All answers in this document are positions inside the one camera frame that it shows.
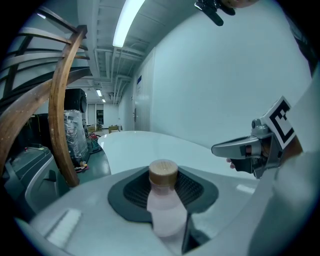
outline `wooden chair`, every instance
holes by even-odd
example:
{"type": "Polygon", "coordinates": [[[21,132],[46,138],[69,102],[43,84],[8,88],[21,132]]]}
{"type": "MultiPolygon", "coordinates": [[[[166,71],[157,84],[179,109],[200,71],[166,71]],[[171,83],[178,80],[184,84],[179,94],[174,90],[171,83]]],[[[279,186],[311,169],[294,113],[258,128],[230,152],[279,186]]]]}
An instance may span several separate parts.
{"type": "Polygon", "coordinates": [[[31,89],[25,89],[26,92],[7,107],[0,116],[0,175],[2,176],[3,174],[11,146],[22,127],[35,111],[49,99],[48,120],[53,155],[67,184],[70,187],[75,187],[79,184],[79,179],[67,146],[64,126],[64,100],[67,85],[90,74],[89,68],[81,68],[70,73],[71,65],[75,58],[89,59],[86,56],[77,55],[79,48],[85,51],[88,50],[87,47],[81,45],[82,40],[86,36],[87,27],[84,25],[74,27],[45,7],[39,7],[36,12],[67,28],[72,32],[72,35],[70,38],[63,38],[37,28],[24,27],[18,34],[18,36],[25,36],[19,49],[9,52],[7,58],[2,62],[2,70],[9,69],[8,75],[1,79],[2,81],[5,80],[3,97],[6,97],[6,95],[12,91],[13,82],[18,72],[36,68],[41,65],[47,65],[48,62],[21,69],[18,69],[19,64],[33,60],[60,58],[52,79],[42,82],[31,89]],[[28,48],[33,37],[58,41],[64,43],[65,47],[62,51],[56,49],[28,48]]]}

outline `bottle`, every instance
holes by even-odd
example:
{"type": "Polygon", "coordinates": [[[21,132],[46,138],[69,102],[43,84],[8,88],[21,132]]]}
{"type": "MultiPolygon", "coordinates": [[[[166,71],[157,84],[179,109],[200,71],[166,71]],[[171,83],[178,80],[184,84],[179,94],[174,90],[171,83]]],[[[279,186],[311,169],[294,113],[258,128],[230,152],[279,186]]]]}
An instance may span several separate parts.
{"type": "Polygon", "coordinates": [[[156,160],[149,166],[151,191],[147,211],[152,215],[153,232],[173,251],[183,243],[187,210],[175,191],[178,166],[170,160],[156,160]]]}

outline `bottle cap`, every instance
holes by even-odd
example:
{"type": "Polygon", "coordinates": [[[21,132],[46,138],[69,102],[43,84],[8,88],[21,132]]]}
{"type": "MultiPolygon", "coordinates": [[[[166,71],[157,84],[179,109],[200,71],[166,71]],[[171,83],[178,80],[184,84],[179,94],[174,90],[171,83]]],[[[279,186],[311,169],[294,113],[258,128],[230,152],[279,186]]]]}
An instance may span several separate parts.
{"type": "Polygon", "coordinates": [[[173,186],[177,181],[178,166],[170,160],[156,160],[149,165],[150,181],[158,186],[173,186]]]}

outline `white table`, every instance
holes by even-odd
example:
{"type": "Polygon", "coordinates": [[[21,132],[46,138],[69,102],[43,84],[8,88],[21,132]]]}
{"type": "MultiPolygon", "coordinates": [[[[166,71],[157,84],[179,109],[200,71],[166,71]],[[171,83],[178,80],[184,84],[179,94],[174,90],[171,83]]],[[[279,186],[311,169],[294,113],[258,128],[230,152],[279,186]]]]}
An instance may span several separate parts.
{"type": "Polygon", "coordinates": [[[209,148],[173,136],[148,131],[122,131],[99,138],[111,174],[148,166],[158,159],[174,161],[209,173],[255,179],[252,174],[229,168],[226,159],[216,157],[209,148]]]}

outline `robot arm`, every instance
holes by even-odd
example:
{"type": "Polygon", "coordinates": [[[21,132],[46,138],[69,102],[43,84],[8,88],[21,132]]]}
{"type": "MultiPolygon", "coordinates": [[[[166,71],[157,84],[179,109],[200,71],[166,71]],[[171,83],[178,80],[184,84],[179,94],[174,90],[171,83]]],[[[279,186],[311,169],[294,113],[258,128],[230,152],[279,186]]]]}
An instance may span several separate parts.
{"type": "Polygon", "coordinates": [[[260,179],[265,170],[279,167],[286,146],[295,132],[287,121],[289,103],[281,97],[259,119],[251,123],[251,135],[215,144],[211,151],[217,157],[229,158],[238,172],[254,174],[260,179]],[[263,154],[264,145],[270,150],[263,154]]]}
{"type": "Polygon", "coordinates": [[[206,14],[217,26],[224,24],[222,18],[217,14],[218,9],[224,13],[234,16],[234,8],[244,8],[253,5],[258,0],[196,0],[194,6],[206,14]]]}

